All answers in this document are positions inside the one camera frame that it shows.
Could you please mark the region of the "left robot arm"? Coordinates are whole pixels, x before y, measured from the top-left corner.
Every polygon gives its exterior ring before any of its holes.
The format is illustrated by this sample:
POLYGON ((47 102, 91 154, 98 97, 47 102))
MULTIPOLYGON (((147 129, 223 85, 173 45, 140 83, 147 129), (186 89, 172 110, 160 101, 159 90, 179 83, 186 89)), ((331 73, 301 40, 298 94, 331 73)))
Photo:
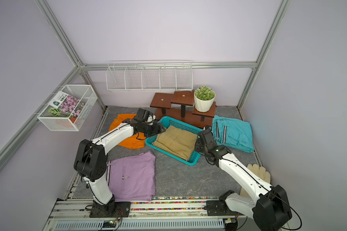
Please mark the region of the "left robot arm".
POLYGON ((132 119, 125 119, 112 131, 93 140, 82 140, 79 144, 74 169, 89 186, 97 205, 106 206, 114 200, 107 183, 107 157, 123 140, 142 133, 146 138, 165 132, 155 115, 140 108, 132 119))

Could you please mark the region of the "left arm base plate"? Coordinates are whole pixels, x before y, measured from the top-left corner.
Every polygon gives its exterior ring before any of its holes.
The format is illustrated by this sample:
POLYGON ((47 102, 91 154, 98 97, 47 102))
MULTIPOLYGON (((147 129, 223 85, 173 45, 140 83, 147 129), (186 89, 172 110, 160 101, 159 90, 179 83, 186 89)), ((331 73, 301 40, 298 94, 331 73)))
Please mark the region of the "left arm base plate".
POLYGON ((126 218, 130 213, 130 202, 110 202, 107 205, 101 205, 93 201, 90 210, 90 218, 126 218))

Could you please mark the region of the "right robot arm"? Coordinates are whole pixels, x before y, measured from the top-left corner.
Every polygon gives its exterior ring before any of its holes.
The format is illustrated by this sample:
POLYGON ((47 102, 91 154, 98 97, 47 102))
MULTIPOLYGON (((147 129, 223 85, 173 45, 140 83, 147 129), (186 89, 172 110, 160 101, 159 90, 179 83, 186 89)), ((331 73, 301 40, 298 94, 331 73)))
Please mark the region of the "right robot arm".
POLYGON ((293 217, 286 191, 249 170, 227 147, 217 144, 210 130, 198 133, 195 151, 225 171, 250 196, 225 193, 222 200, 225 208, 252 218, 262 231, 277 231, 293 217))

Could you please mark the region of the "beige pants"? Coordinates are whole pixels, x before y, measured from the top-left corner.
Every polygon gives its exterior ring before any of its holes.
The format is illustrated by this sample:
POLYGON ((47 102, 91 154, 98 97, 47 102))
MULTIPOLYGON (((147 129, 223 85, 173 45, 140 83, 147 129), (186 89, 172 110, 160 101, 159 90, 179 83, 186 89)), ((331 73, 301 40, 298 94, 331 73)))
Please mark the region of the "beige pants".
POLYGON ((158 134, 153 146, 188 161, 194 151, 197 135, 169 126, 164 133, 158 134))

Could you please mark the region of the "purple pants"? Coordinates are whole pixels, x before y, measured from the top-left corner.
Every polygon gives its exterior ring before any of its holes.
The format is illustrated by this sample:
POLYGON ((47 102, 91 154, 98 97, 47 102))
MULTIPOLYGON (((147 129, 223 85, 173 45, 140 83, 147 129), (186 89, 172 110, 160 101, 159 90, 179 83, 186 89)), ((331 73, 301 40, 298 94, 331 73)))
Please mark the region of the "purple pants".
POLYGON ((156 194, 155 155, 149 150, 107 162, 107 183, 116 202, 151 201, 156 194))

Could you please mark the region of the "orange pants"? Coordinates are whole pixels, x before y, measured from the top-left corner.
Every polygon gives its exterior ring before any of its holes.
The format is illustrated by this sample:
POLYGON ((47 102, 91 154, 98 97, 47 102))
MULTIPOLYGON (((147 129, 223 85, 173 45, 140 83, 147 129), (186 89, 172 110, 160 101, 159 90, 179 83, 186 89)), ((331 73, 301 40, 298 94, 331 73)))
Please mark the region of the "orange pants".
MULTIPOLYGON (((109 131, 112 131, 113 129, 117 128, 118 125, 120 125, 124 120, 133 119, 135 116, 136 114, 118 114, 117 118, 111 123, 109 131)), ((145 147, 145 138, 146 136, 140 132, 120 142, 119 146, 132 150, 141 149, 145 147)))

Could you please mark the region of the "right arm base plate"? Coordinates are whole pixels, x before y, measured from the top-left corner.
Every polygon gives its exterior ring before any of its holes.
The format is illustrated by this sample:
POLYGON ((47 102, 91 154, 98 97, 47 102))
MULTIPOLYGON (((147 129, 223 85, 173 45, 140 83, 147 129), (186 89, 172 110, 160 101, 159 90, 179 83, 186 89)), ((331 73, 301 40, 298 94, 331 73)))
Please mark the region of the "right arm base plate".
POLYGON ((223 201, 206 201, 204 209, 208 216, 237 216, 239 213, 231 211, 223 201))

